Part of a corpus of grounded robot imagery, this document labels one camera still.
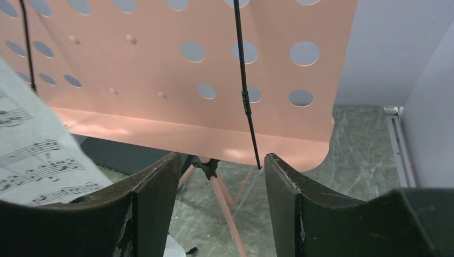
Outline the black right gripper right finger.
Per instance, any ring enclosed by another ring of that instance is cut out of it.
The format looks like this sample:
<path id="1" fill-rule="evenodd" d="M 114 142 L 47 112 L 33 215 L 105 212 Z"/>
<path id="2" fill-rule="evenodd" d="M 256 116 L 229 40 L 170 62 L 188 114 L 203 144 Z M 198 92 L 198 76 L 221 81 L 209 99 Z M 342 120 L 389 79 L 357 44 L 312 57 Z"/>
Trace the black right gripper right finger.
<path id="1" fill-rule="evenodd" d="M 453 256 L 453 189 L 398 188 L 361 201 L 276 154 L 264 174 L 277 256 Z"/>

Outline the black microphone tripod stand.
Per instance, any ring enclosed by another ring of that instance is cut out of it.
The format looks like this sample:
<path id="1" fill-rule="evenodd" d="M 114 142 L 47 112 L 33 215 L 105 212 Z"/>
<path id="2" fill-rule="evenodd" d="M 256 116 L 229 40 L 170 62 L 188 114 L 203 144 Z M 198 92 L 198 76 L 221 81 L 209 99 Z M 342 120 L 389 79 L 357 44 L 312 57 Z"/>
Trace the black microphone tripod stand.
<path id="1" fill-rule="evenodd" d="M 192 255 L 192 254 L 196 253 L 198 250 L 199 249 L 197 247 L 193 247 L 186 252 L 186 255 Z"/>

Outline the aluminium rail right edge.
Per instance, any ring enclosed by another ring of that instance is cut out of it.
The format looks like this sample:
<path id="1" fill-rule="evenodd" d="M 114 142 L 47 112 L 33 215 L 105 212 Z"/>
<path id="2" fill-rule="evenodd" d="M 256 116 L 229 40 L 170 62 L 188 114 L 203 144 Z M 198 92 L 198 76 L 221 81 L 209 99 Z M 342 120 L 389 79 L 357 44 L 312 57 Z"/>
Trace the aluminium rail right edge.
<path id="1" fill-rule="evenodd" d="M 384 107 L 400 186 L 406 188 L 416 188 L 418 185 L 406 147 L 406 140 L 400 119 L 400 110 L 400 107 Z"/>

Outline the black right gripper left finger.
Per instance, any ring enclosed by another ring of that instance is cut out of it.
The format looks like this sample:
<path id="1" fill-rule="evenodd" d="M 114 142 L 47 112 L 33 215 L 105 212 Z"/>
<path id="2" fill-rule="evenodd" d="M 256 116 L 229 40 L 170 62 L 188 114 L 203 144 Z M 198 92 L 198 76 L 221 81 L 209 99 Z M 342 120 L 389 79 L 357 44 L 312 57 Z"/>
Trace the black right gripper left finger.
<path id="1" fill-rule="evenodd" d="M 171 152 L 107 187 L 1 201 L 1 256 L 163 256 L 181 167 Z"/>

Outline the black flat equipment box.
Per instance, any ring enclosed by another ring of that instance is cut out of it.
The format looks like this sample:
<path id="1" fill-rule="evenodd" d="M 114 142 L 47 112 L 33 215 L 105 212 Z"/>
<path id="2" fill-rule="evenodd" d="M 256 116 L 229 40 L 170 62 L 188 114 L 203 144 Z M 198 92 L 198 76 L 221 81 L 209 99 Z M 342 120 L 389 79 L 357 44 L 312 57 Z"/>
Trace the black flat equipment box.
<path id="1" fill-rule="evenodd" d="M 108 169 L 132 175 L 152 165 L 169 151 L 128 143 L 73 135 L 82 151 L 94 163 Z"/>

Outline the pink perforated music stand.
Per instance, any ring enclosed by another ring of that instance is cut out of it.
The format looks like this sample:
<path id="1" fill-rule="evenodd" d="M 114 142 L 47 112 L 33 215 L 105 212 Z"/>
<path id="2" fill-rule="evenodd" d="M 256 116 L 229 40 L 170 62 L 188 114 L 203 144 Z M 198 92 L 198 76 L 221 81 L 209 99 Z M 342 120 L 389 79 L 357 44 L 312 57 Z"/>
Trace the pink perforated music stand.
<path id="1" fill-rule="evenodd" d="M 6 62 L 74 135 L 326 157 L 356 1 L 1 1 Z"/>

